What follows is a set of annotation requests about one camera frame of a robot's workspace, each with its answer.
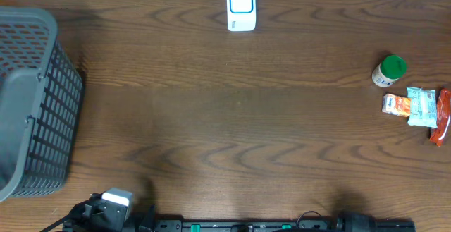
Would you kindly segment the small orange sachet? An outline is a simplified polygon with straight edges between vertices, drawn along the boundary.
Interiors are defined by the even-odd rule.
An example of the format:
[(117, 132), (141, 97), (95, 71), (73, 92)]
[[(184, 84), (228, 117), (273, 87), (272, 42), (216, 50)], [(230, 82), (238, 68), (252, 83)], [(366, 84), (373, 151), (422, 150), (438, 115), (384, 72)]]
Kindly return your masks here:
[(409, 117), (411, 114), (411, 103), (410, 98), (385, 94), (381, 111), (395, 116)]

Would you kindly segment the green lid jar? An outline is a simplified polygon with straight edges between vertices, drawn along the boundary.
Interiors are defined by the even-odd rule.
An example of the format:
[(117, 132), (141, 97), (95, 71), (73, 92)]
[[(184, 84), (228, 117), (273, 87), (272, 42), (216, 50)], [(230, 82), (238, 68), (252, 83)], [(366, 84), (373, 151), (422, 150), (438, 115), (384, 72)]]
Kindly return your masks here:
[(398, 55), (389, 55), (373, 70), (371, 78), (379, 87), (390, 87), (406, 72), (406, 61)]

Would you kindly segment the orange snack bar wrapper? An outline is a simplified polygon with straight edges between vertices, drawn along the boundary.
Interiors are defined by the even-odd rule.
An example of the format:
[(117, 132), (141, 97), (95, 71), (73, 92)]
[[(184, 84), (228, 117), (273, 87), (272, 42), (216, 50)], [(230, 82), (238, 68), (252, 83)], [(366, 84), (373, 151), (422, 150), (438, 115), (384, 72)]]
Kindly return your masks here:
[(437, 127), (431, 129), (429, 140), (441, 147), (450, 126), (450, 91), (443, 88), (437, 103)]

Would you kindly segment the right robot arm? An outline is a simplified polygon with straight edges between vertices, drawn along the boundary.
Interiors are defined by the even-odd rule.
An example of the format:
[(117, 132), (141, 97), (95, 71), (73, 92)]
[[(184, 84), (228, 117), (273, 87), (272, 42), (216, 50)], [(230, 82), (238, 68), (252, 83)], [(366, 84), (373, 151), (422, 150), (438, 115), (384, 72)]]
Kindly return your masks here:
[(372, 216), (341, 212), (336, 219), (335, 229), (342, 232), (375, 232), (376, 221)]

